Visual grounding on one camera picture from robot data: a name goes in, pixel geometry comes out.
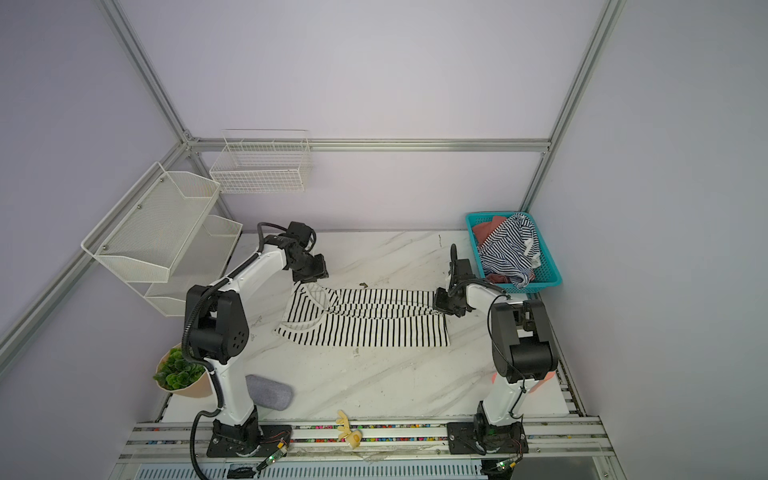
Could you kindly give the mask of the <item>navy striped tank top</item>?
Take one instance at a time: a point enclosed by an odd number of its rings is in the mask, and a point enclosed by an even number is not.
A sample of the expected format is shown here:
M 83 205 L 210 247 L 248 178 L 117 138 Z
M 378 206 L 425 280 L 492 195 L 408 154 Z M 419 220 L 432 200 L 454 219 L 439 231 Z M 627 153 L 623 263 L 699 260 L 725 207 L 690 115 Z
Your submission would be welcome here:
M 479 246 L 486 276 L 504 277 L 518 289 L 535 279 L 542 264 L 542 251 L 533 221 L 524 213 L 506 217 Z

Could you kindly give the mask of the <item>black white striped tank top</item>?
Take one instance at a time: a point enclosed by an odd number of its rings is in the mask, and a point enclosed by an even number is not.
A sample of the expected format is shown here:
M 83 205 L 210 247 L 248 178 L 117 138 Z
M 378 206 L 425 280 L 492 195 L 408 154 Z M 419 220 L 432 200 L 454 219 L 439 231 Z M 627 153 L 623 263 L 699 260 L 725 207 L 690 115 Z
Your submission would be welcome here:
M 302 346 L 448 347 L 446 316 L 433 293 L 403 289 L 331 289 L 295 284 L 275 333 Z

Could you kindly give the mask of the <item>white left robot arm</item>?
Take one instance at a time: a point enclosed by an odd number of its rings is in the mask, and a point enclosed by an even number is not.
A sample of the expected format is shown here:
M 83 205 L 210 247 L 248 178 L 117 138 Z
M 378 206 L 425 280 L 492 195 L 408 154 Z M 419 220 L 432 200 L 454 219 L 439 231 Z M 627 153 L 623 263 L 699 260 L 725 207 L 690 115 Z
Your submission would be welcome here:
M 206 416 L 233 428 L 247 425 L 256 410 L 239 359 L 250 338 L 244 303 L 280 272 L 300 283 L 328 277 L 310 226 L 261 222 L 257 235 L 254 253 L 212 283 L 190 287 L 185 299 L 182 355 L 208 373 L 216 409 Z

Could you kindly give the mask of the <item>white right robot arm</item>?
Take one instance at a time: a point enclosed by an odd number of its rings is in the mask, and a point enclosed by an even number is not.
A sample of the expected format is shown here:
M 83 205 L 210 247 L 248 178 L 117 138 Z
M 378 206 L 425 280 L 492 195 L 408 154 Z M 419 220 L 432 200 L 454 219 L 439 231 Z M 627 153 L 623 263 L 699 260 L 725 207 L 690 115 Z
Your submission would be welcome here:
M 434 293 L 434 308 L 457 318 L 483 314 L 490 337 L 496 378 L 473 420 L 473 433 L 481 439 L 522 422 L 526 397 L 556 372 L 559 354 L 542 301 L 512 300 L 502 287 L 477 277 L 455 250 L 448 275 L 448 285 Z

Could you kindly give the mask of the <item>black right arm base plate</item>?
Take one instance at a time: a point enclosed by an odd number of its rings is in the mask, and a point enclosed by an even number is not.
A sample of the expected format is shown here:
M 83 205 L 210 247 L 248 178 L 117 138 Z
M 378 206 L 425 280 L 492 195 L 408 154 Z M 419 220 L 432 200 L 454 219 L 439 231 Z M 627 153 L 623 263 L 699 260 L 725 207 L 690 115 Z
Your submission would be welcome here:
M 523 424 L 492 425 L 477 413 L 471 422 L 446 425 L 448 448 L 452 455 L 526 454 L 529 452 Z

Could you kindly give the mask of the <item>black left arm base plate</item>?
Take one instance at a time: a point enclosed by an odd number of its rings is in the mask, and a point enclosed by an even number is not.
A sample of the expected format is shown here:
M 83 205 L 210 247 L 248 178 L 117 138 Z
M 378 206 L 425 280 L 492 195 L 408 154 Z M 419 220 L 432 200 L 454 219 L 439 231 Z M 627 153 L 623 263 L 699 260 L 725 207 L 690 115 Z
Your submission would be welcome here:
M 212 437 L 206 452 L 209 458 L 266 458 L 288 445 L 293 433 L 290 425 L 266 425 L 253 421 L 245 426 L 213 422 Z

